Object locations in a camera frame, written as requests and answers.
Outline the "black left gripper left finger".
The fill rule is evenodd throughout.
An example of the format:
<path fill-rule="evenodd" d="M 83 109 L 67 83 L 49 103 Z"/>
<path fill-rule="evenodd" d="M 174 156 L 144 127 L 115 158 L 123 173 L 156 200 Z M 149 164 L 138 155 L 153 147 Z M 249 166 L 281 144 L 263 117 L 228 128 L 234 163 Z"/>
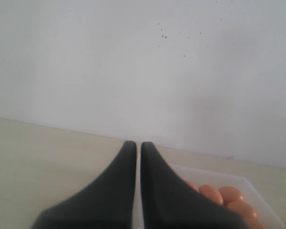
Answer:
<path fill-rule="evenodd" d="M 136 183 L 136 143 L 125 141 L 87 187 L 37 217 L 33 229 L 130 229 Z"/>

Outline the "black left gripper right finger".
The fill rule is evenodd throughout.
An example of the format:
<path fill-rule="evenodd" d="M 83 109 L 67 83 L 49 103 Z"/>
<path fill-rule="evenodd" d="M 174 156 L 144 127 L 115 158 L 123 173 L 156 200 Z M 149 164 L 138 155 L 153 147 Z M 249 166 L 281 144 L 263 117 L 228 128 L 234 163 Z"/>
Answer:
<path fill-rule="evenodd" d="M 141 145 L 141 198 L 147 229 L 246 229 L 240 215 L 187 185 L 152 142 Z"/>

